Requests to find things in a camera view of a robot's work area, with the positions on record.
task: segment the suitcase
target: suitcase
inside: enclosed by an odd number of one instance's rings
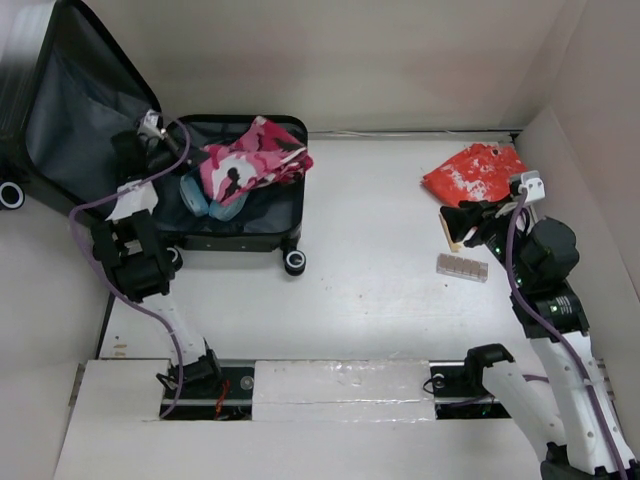
[[[0,208],[22,205],[14,186],[65,214],[75,205],[114,193],[118,182],[111,137],[131,129],[149,109],[161,111],[158,99],[87,5],[61,0],[24,7],[0,61]],[[307,144],[300,120],[264,116]],[[199,114],[180,120],[194,144],[203,146],[234,142],[254,118]],[[191,214],[178,183],[171,175],[154,183],[159,204],[153,217],[167,246],[264,252],[280,248],[287,272],[302,273],[306,258],[296,248],[304,178],[252,191],[242,211],[228,222]],[[104,207],[80,221],[90,226],[104,220],[113,205]]]

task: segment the orange wire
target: orange wire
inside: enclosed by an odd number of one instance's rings
[[[216,402],[216,416],[213,417],[214,420],[217,420],[218,417],[220,416],[220,412],[222,412],[224,399],[226,398],[230,389],[231,389],[231,382],[229,380],[225,380],[224,384],[222,385],[222,394],[220,395],[220,398],[218,398],[218,401]]]

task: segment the pink camouflage cloth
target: pink camouflage cloth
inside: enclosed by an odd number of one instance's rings
[[[233,144],[203,150],[209,153],[198,167],[204,193],[225,207],[254,188],[295,182],[313,166],[307,147],[264,117]]]

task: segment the white wall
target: white wall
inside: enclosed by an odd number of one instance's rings
[[[584,0],[88,3],[165,111],[322,130],[524,125]]]
[[[0,465],[7,480],[51,478],[79,362],[106,304],[66,219],[27,199],[0,212]]]
[[[571,282],[607,364],[625,434],[640,455],[639,21],[637,1],[588,2],[551,103],[518,146],[549,184],[543,213],[578,233],[581,261]]]
[[[21,2],[20,0],[2,0],[0,1],[0,58],[2,57],[2,49],[9,36],[13,18],[21,5],[33,2]]]

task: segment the orange cloth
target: orange cloth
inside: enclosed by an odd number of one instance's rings
[[[509,194],[509,177],[527,167],[510,145],[474,143],[422,178],[422,184],[442,203],[457,207],[461,200],[496,202]]]

